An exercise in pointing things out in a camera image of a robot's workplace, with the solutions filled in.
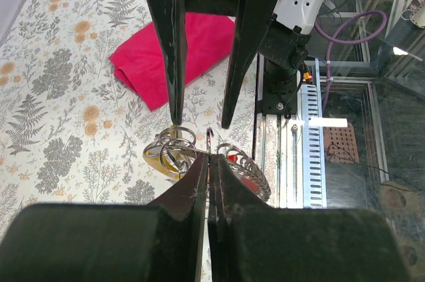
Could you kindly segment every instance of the fern print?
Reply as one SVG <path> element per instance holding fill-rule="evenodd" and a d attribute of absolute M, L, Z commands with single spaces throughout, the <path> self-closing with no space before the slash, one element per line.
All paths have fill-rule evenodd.
<path fill-rule="evenodd" d="M 135 152 L 135 147 L 137 143 L 130 137 L 126 131 L 124 131 L 124 138 L 121 142 L 120 148 L 125 147 L 126 152 L 121 155 L 121 158 L 125 159 L 124 169 L 126 170 L 124 174 L 124 178 L 122 179 L 124 184 L 128 184 L 131 180 L 131 175 L 134 172 L 133 163 L 131 161 L 132 158 L 137 158 L 137 154 Z"/>
<path fill-rule="evenodd" d="M 145 27 L 148 23 L 152 21 L 151 14 L 149 11 L 143 6 L 139 5 L 136 9 L 137 17 L 135 18 L 137 21 L 137 25 L 139 28 Z"/>
<path fill-rule="evenodd" d="M 111 63 L 108 58 L 121 43 L 121 40 L 116 36 L 115 29 L 100 31 L 99 37 L 94 43 L 94 46 L 96 47 L 94 59 L 99 65 L 96 67 L 94 63 L 91 64 L 89 66 L 90 73 L 96 75 L 98 78 L 102 72 L 109 75 Z"/>
<path fill-rule="evenodd" d="M 19 35 L 22 37 L 22 40 L 34 38 L 36 35 L 40 35 L 47 31 L 49 28 L 47 14 L 45 12 L 37 13 L 32 19 L 34 21 L 21 21 L 18 24 Z"/>
<path fill-rule="evenodd" d="M 24 54 L 25 60 L 27 60 L 28 62 L 25 63 L 25 71 L 23 72 L 23 77 L 27 81 L 28 87 L 29 87 L 29 82 L 32 80 L 36 72 L 36 69 L 35 69 L 35 67 L 37 66 L 36 61 L 40 51 L 41 51 L 40 48 L 36 48 L 35 50 L 26 51 Z"/>
<path fill-rule="evenodd" d="M 76 98 L 71 98 L 71 100 L 69 101 L 69 106 L 63 111 L 63 116 L 59 116 L 58 125 L 56 125 L 56 127 L 53 125 L 50 126 L 50 133 L 48 134 L 48 137 L 44 143 L 47 143 L 53 137 L 56 137 L 58 134 L 62 133 L 65 130 L 64 124 L 68 123 L 71 120 L 70 113 L 75 108 L 76 102 Z"/>
<path fill-rule="evenodd" d="M 72 77 L 72 90 L 75 91 L 81 86 L 81 79 L 87 74 L 88 62 L 87 56 L 82 54 L 80 60 L 75 64 L 74 76 Z"/>
<path fill-rule="evenodd" d="M 72 164 L 80 156 L 81 145 L 82 140 L 75 136 L 70 136 L 66 143 L 61 138 L 48 143 L 43 151 L 46 161 L 37 173 L 40 182 L 35 188 L 39 193 L 50 194 L 58 186 L 59 177 L 68 175 Z"/>
<path fill-rule="evenodd" d="M 46 33 L 46 45 L 49 46 L 51 45 L 54 40 L 56 39 L 56 35 L 59 32 L 59 23 L 60 23 L 60 19 L 59 17 L 55 17 L 52 21 L 52 23 L 50 24 L 50 28 Z"/>
<path fill-rule="evenodd" d="M 108 6 L 105 7 L 107 11 L 104 12 L 111 19 L 108 24 L 111 24 L 113 28 L 119 25 L 128 24 L 127 21 L 134 17 L 129 17 L 136 8 L 135 4 L 137 0 L 109 0 Z"/>
<path fill-rule="evenodd" d="M 171 126 L 169 106 L 165 105 L 151 113 L 146 113 L 140 120 L 135 135 L 143 142 L 151 139 L 152 134 Z"/>
<path fill-rule="evenodd" d="M 128 112 L 126 113 L 126 126 L 131 129 L 133 121 L 139 119 L 143 110 L 143 102 L 141 99 L 132 100 L 128 104 Z"/>
<path fill-rule="evenodd" d="M 9 217 L 17 203 L 18 184 L 7 184 L 0 194 L 0 232 L 9 223 Z"/>
<path fill-rule="evenodd" d="M 8 149 L 13 149 L 11 155 L 16 155 L 23 151 L 30 151 L 27 146 L 34 145 L 38 141 L 31 141 L 31 139 L 39 133 L 44 125 L 38 126 L 40 120 L 46 111 L 42 111 L 44 106 L 39 106 L 42 102 L 36 102 L 35 98 L 27 94 L 25 100 L 19 106 L 16 114 L 13 116 L 15 121 L 8 124 L 12 129 L 6 130 L 12 140 L 12 145 Z"/>
<path fill-rule="evenodd" d="M 239 144 L 241 147 L 248 146 L 252 140 L 253 126 L 254 104 L 251 103 L 246 105 L 244 111 L 233 119 L 232 132 L 230 133 L 233 143 Z"/>
<path fill-rule="evenodd" d="M 185 121 L 197 126 L 197 118 L 201 113 L 198 107 L 204 106 L 205 102 L 207 101 L 203 97 L 205 94 L 207 94 L 207 91 L 199 88 L 199 86 L 195 86 L 190 94 L 185 94 L 185 104 L 183 107 L 191 114 L 191 117 L 186 115 Z"/>
<path fill-rule="evenodd" d="M 75 19 L 83 17 L 90 13 L 94 5 L 98 4 L 98 0 L 75 0 L 72 12 L 75 14 Z"/>
<path fill-rule="evenodd" d="M 0 98 L 0 126 L 5 127 L 9 113 L 14 111 L 22 100 L 21 91 L 24 86 L 11 86 L 2 91 Z"/>
<path fill-rule="evenodd" d="M 88 184 L 83 192 L 87 202 L 104 204 L 109 200 L 110 192 L 107 189 L 117 179 L 121 168 L 115 164 L 106 164 L 108 157 L 107 149 L 88 154 L 88 164 L 83 170 L 84 180 Z"/>
<path fill-rule="evenodd" d="M 118 108 L 118 102 L 124 97 L 127 90 L 124 84 L 116 79 L 114 75 L 110 74 L 109 77 L 110 80 L 108 83 L 103 83 L 98 88 L 93 88 L 92 92 L 97 96 L 100 96 L 104 101 L 115 102 L 115 105 Z"/>
<path fill-rule="evenodd" d="M 149 204 L 155 198 L 154 188 L 139 179 L 133 187 L 126 190 L 126 201 L 124 204 Z"/>
<path fill-rule="evenodd" d="M 33 81 L 32 91 L 36 95 L 47 92 L 47 99 L 52 100 L 65 94 L 71 79 L 72 63 L 71 51 L 67 48 L 53 52 L 44 64 L 43 74 Z"/>

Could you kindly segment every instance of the robotic arm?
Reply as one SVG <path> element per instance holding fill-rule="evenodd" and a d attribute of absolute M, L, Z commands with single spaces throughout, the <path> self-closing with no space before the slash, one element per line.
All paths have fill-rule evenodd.
<path fill-rule="evenodd" d="M 180 125 L 183 114 L 186 12 L 236 17 L 222 113 L 222 127 L 229 128 L 245 73 L 257 52 L 268 60 L 264 75 L 270 84 L 265 101 L 282 100 L 285 114 L 291 114 L 291 99 L 284 100 L 282 91 L 292 89 L 297 69 L 307 57 L 305 46 L 322 1 L 147 0 L 163 50 L 173 123 Z"/>

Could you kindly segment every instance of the pegboard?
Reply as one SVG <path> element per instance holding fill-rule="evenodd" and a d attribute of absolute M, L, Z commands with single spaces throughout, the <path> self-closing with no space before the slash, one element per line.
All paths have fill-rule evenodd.
<path fill-rule="evenodd" d="M 354 127 L 324 127 L 325 154 L 332 163 L 360 163 Z"/>

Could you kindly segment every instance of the table surface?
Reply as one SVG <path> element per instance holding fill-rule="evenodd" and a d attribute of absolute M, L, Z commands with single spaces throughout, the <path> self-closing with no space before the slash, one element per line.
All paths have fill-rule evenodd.
<path fill-rule="evenodd" d="M 400 18 L 409 17 L 411 0 L 332 3 L 338 9 L 322 10 L 319 17 L 329 34 L 362 10 L 383 10 L 388 25 L 367 44 L 333 47 L 334 82 L 323 115 L 347 118 L 355 146 L 325 146 L 327 206 L 381 212 L 407 250 L 403 254 L 413 276 L 423 277 L 424 31 Z M 170 126 L 169 109 L 150 112 L 114 78 L 108 60 L 150 21 L 145 0 L 27 0 L 0 48 L 1 235 L 30 204 L 145 204 L 172 185 L 142 158 L 153 136 Z M 370 34 L 380 21 L 360 20 L 341 38 Z M 325 58 L 327 47 L 313 31 L 309 52 Z M 220 113 L 227 63 L 187 87 L 183 126 L 197 134 L 198 148 L 205 148 L 205 131 L 212 127 L 213 147 L 226 141 L 251 154 L 255 60 L 231 128 L 224 130 Z M 206 244 L 205 281 L 211 279 L 210 268 Z"/>
<path fill-rule="evenodd" d="M 27 0 L 0 48 L 1 235 L 30 204 L 146 204 L 172 185 L 142 158 L 171 125 L 168 105 L 150 112 L 108 60 L 150 21 L 146 0 Z M 212 127 L 213 147 L 226 141 L 250 154 L 255 62 L 229 130 L 220 128 L 227 63 L 186 88 L 183 126 L 200 149 Z"/>

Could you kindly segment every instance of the black cable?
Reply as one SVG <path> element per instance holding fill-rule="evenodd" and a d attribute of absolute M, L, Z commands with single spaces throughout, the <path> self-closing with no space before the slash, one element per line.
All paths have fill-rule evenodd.
<path fill-rule="evenodd" d="M 350 157 L 350 159 L 348 159 L 348 158 L 346 158 L 346 157 L 341 157 L 341 156 L 338 156 L 338 155 L 335 155 L 335 154 L 331 154 L 331 153 L 329 152 L 329 149 L 330 149 L 330 147 L 331 147 L 331 146 L 335 146 L 336 148 L 338 148 L 338 149 L 340 149 L 340 150 L 342 150 L 342 151 L 346 152 L 346 153 L 348 154 L 348 156 Z M 358 162 L 356 162 L 356 161 L 354 160 L 354 158 L 353 158 L 353 156 L 351 155 L 351 153 L 350 153 L 350 152 L 348 152 L 347 150 L 345 150 L 345 149 L 344 149 L 344 148 L 342 148 L 341 146 L 338 146 L 338 145 L 336 145 L 336 144 L 334 144 L 334 143 L 330 144 L 330 145 L 327 147 L 326 153 L 327 153 L 329 156 L 334 156 L 334 157 L 337 157 L 337 158 L 339 158 L 339 159 L 345 159 L 346 161 L 351 161 L 351 162 L 353 162 L 353 163 L 355 163 L 355 164 L 358 164 L 358 165 L 363 166 L 363 164 L 360 164 L 360 163 L 358 163 Z M 383 173 L 386 173 L 386 174 L 387 174 L 387 175 L 389 175 L 389 176 L 393 176 L 394 178 L 398 178 L 398 179 L 401 179 L 401 180 L 405 181 L 405 180 L 404 180 L 401 176 L 398 176 L 398 175 L 396 175 L 396 174 L 389 173 L 388 171 L 386 171 L 386 170 L 384 170 L 384 169 L 382 169 L 382 168 L 379 168 L 379 167 L 376 167 L 376 166 L 370 166 L 370 165 L 366 165 L 366 167 L 368 167 L 368 168 L 378 169 L 379 171 L 382 171 Z M 423 191 L 422 189 L 420 189 L 420 188 L 418 188 L 418 187 L 414 186 L 413 184 L 409 184 L 409 185 L 410 185 L 410 186 L 412 186 L 412 187 L 414 187 L 414 188 L 415 188 L 415 189 L 417 189 L 417 190 L 411 190 L 411 189 L 401 189 L 401 188 L 399 188 L 399 187 L 397 187 L 397 186 L 393 186 L 393 185 L 391 185 L 391 184 L 383 184 L 383 183 L 380 183 L 380 185 L 382 185 L 382 186 L 388 186 L 388 187 L 394 187 L 394 188 L 397 188 L 397 189 L 399 189 L 399 190 L 401 190 L 401 191 L 409 191 L 409 192 L 420 192 L 420 191 Z"/>
<path fill-rule="evenodd" d="M 294 98 L 294 96 L 296 96 L 299 92 L 299 89 L 301 88 L 301 85 L 303 84 L 304 81 L 304 70 L 302 70 L 301 68 L 297 68 L 296 66 L 294 66 L 294 68 L 296 68 L 299 71 L 299 83 L 297 85 L 296 90 L 291 94 L 290 98 L 288 98 L 287 102 L 284 102 L 282 99 L 282 95 L 279 94 L 279 98 L 280 100 L 283 102 L 283 105 L 285 106 L 285 110 L 284 110 L 284 117 L 285 119 L 291 119 L 291 101 Z"/>
<path fill-rule="evenodd" d="M 322 16 L 322 15 L 327 15 L 328 13 L 334 13 L 334 12 L 336 12 L 336 11 L 338 11 L 338 10 L 340 10 L 340 8 L 342 8 L 344 5 L 346 5 L 348 3 L 348 0 L 344 0 L 344 2 L 342 2 L 342 4 L 340 4 L 340 5 L 338 5 L 338 6 L 336 6 L 335 5 L 335 8 L 333 8 L 333 9 L 330 9 L 325 3 L 322 3 L 321 4 L 321 8 L 322 7 L 325 7 L 326 9 L 327 9 L 327 11 L 325 11 L 325 12 L 320 12 L 319 11 L 319 13 L 317 14 L 317 16 L 318 17 L 320 17 L 320 16 Z"/>

